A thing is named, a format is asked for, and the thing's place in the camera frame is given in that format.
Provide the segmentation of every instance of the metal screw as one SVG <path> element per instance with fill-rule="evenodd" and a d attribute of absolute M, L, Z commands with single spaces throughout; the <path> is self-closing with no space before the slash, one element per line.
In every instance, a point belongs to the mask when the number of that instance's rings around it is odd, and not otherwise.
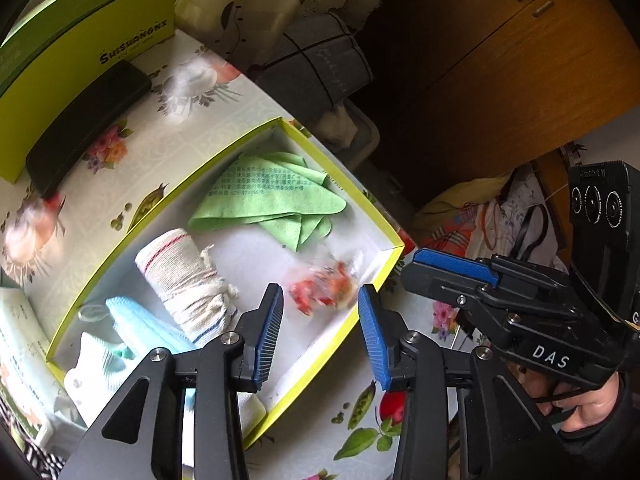
<path fill-rule="evenodd" d="M 416 332 L 415 330 L 409 330 L 406 334 L 404 334 L 404 340 L 410 344 L 414 344 L 420 339 L 420 332 Z"/>
<path fill-rule="evenodd" d="M 482 359 L 482 361 L 488 361 L 494 356 L 494 351 L 486 346 L 477 346 L 474 348 L 474 353 L 478 358 Z"/>
<path fill-rule="evenodd" d="M 151 351 L 151 360 L 155 363 L 158 361 L 162 361 L 165 357 L 167 357 L 169 352 L 167 352 L 164 348 L 154 348 Z"/>
<path fill-rule="evenodd" d="M 240 341 L 240 336 L 237 332 L 225 332 L 220 336 L 220 341 L 223 345 L 234 345 Z"/>

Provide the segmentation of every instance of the gray fabric bag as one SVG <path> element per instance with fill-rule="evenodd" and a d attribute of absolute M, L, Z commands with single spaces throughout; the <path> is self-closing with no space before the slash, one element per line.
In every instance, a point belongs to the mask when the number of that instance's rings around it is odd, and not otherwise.
<path fill-rule="evenodd" d="M 292 22 L 255 82 L 297 120 L 311 124 L 372 80 L 349 29 L 328 13 Z"/>

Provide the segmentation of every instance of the green box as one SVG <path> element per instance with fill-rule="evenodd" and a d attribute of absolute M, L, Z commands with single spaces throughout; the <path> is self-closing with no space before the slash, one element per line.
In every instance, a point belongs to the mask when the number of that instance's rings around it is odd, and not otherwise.
<path fill-rule="evenodd" d="M 39 53 L 112 0 L 45 0 L 15 23 L 0 46 L 0 96 Z"/>
<path fill-rule="evenodd" d="M 57 38 L 0 96 L 0 176 L 14 183 L 27 153 L 80 92 L 174 31 L 174 0 L 113 0 Z"/>

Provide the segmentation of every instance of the cabinet door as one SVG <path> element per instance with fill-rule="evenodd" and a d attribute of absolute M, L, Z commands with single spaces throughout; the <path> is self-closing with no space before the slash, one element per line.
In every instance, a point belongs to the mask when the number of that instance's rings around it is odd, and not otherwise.
<path fill-rule="evenodd" d="M 354 101 L 384 130 L 386 110 L 402 110 L 531 1 L 385 0 L 357 37 L 376 80 Z"/>
<path fill-rule="evenodd" d="M 402 142 L 376 161 L 422 205 L 452 184 L 550 152 L 639 102 L 640 51 L 608 0 L 535 0 L 398 117 Z"/>

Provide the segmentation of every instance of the human hand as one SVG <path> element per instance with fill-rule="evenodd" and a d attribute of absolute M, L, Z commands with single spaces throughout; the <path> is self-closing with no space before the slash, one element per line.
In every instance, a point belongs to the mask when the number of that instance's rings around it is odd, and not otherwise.
<path fill-rule="evenodd" d="M 507 362 L 507 366 L 532 399 L 546 397 L 551 393 L 552 382 L 545 374 L 528 370 L 511 362 Z M 560 383 L 553 390 L 553 394 L 565 394 L 570 392 L 571 388 L 570 384 Z M 575 412 L 560 426 L 562 431 L 569 433 L 583 430 L 588 426 L 594 426 L 607 418 L 616 405 L 619 389 L 620 378 L 618 377 L 618 372 L 615 372 L 599 390 L 586 392 L 568 399 L 556 400 L 553 404 L 551 402 L 542 402 L 537 406 L 543 415 L 548 415 L 553 406 L 564 410 L 576 408 Z"/>
<path fill-rule="evenodd" d="M 562 431 L 578 431 L 602 422 L 613 411 L 618 400 L 620 378 L 614 373 L 599 390 L 593 390 L 568 399 L 556 400 L 554 406 L 564 410 L 576 408 L 573 415 L 562 423 Z M 564 394 L 571 390 L 566 383 L 558 384 L 554 395 Z"/>

